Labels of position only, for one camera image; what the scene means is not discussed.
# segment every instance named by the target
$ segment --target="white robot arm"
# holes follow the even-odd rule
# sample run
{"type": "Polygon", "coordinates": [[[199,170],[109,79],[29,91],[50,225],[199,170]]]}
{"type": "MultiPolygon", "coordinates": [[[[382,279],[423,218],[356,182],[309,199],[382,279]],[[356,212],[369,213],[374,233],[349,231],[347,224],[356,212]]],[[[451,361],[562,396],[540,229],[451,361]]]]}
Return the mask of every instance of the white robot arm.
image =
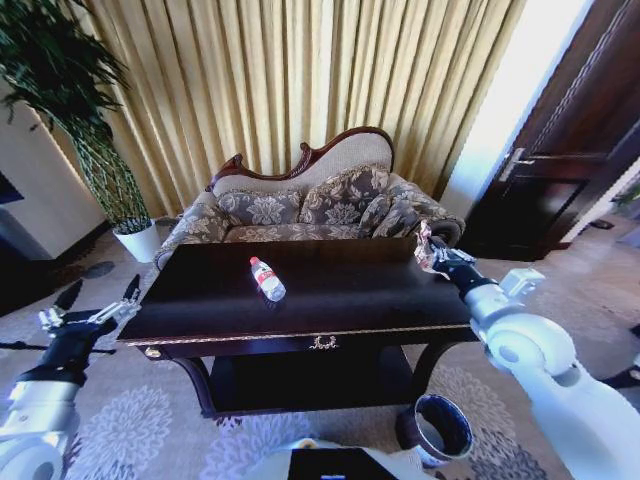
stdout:
{"type": "Polygon", "coordinates": [[[620,393],[589,375],[562,327],[526,313],[519,301],[544,277],[516,269],[498,285],[480,275],[464,252],[437,240],[431,247],[434,270],[460,288],[491,363],[511,372],[526,391],[540,429],[573,477],[640,478],[640,414],[620,393]]]}

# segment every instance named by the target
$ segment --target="bottle label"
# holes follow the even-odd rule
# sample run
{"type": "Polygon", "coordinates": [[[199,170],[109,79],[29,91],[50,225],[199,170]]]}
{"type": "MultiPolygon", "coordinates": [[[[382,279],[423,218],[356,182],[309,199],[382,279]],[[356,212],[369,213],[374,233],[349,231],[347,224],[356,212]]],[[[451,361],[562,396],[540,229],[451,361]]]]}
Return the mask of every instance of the bottle label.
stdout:
{"type": "Polygon", "coordinates": [[[258,281],[259,285],[262,285],[262,283],[270,277],[274,277],[275,273],[273,273],[273,270],[258,270],[256,275],[256,280],[258,281]]]}

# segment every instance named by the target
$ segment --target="white wall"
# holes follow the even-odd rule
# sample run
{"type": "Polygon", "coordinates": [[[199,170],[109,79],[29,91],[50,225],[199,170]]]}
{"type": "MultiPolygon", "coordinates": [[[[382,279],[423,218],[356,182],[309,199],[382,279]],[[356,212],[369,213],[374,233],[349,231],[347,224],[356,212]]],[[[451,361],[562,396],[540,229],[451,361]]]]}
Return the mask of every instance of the white wall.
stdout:
{"type": "Polygon", "coordinates": [[[440,202],[467,217],[491,183],[593,0],[528,1],[440,202]]]}
{"type": "MultiPolygon", "coordinates": [[[[13,123],[0,109],[0,171],[25,197],[0,206],[55,258],[105,219],[46,127],[30,132],[35,112],[16,106],[13,123]]],[[[11,228],[6,219],[1,228],[11,228]]]]}

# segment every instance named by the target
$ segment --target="sofa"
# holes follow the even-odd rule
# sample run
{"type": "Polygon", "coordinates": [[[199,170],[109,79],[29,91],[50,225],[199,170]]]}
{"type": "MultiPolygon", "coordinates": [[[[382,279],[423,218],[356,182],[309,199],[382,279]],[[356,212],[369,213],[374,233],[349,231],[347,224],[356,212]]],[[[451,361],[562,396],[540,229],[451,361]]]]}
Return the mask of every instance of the sofa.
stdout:
{"type": "Polygon", "coordinates": [[[383,130],[353,128],[322,148],[300,147],[283,175],[255,173],[240,154],[226,162],[162,244],[156,267],[182,244],[404,237],[423,219],[448,245],[460,239],[461,218],[392,173],[383,130]]]}

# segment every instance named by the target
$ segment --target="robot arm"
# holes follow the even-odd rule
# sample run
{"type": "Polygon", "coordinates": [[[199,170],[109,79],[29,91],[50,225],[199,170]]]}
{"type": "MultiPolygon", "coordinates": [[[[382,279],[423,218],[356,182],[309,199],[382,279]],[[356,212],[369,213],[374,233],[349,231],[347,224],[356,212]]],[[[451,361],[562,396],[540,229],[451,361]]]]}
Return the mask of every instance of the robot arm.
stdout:
{"type": "Polygon", "coordinates": [[[80,291],[79,281],[40,312],[52,340],[38,365],[18,377],[9,397],[12,404],[0,426],[0,480],[62,477],[62,457],[80,422],[74,400],[86,381],[89,355],[101,336],[139,310],[139,281],[137,275],[124,298],[102,310],[67,312],[80,291]]]}
{"type": "Polygon", "coordinates": [[[620,393],[589,375],[562,327],[525,312],[520,302],[544,277],[516,269],[498,285],[483,277],[466,253],[438,239],[430,245],[433,269],[460,289],[491,363],[511,372],[526,391],[540,429],[574,478],[639,478],[640,414],[620,393]]]}

